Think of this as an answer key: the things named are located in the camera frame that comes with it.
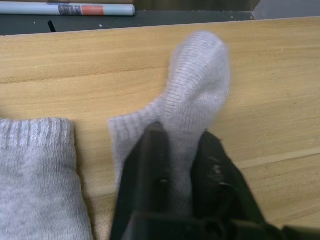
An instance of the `gray sock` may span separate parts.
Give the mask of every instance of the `gray sock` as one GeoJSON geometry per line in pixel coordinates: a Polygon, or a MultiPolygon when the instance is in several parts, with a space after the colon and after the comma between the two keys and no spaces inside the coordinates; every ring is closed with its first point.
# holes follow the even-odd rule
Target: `gray sock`
{"type": "Polygon", "coordinates": [[[121,180],[126,157],[146,127],[162,123],[168,133],[173,188],[172,208],[191,212],[190,170],[201,135],[223,106],[230,86],[228,52],[224,43],[206,31],[191,34],[173,53],[166,89],[141,111],[111,118],[116,184],[121,180]]]}
{"type": "Polygon", "coordinates": [[[92,240],[69,120],[0,119],[0,240],[92,240]]]}

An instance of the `sock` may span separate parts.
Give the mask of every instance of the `sock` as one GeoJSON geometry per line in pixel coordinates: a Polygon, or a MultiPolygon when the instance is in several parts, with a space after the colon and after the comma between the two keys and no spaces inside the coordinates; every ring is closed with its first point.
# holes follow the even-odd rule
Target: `sock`
{"type": "Polygon", "coordinates": [[[0,119],[0,240],[92,240],[69,120],[0,119]]]}
{"type": "Polygon", "coordinates": [[[141,111],[111,118],[115,180],[146,127],[162,123],[169,137],[172,165],[172,210],[189,215],[192,209],[190,171],[204,131],[223,106],[230,86],[228,52],[207,31],[191,34],[172,55],[163,94],[141,111]]]}

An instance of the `red label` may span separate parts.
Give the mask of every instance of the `red label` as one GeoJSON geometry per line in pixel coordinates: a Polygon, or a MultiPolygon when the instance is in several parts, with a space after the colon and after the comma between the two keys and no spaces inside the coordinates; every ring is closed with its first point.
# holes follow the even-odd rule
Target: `red label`
{"type": "Polygon", "coordinates": [[[82,15],[104,16],[103,6],[81,6],[82,15]]]}

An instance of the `black object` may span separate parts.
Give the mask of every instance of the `black object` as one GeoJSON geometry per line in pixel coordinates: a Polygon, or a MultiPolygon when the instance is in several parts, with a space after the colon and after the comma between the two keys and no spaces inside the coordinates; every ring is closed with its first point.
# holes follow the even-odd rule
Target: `black object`
{"type": "Polygon", "coordinates": [[[110,240],[319,240],[320,230],[268,224],[218,138],[205,132],[190,177],[193,213],[170,211],[170,146],[150,125],[127,158],[110,240]]]}
{"type": "Polygon", "coordinates": [[[0,36],[51,33],[52,31],[48,27],[49,21],[52,21],[57,32],[62,33],[72,31],[137,28],[179,24],[250,21],[253,19],[254,17],[251,11],[221,12],[136,10],[136,15],[134,17],[0,14],[0,36]]]}
{"type": "Polygon", "coordinates": [[[51,20],[48,21],[48,25],[49,25],[50,31],[51,31],[52,33],[55,33],[55,32],[56,32],[56,29],[55,29],[55,26],[54,26],[54,24],[52,23],[51,20]]]}

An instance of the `wooden surface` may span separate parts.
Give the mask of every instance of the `wooden surface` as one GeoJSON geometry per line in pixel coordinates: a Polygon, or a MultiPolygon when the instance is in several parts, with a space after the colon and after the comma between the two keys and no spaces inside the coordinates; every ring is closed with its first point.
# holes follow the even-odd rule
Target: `wooden surface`
{"type": "Polygon", "coordinates": [[[273,224],[320,227],[320,18],[0,37],[0,116],[75,122],[83,192],[105,240],[115,186],[107,119],[163,90],[171,52],[209,30],[228,45],[232,86],[210,129],[273,224]]]}

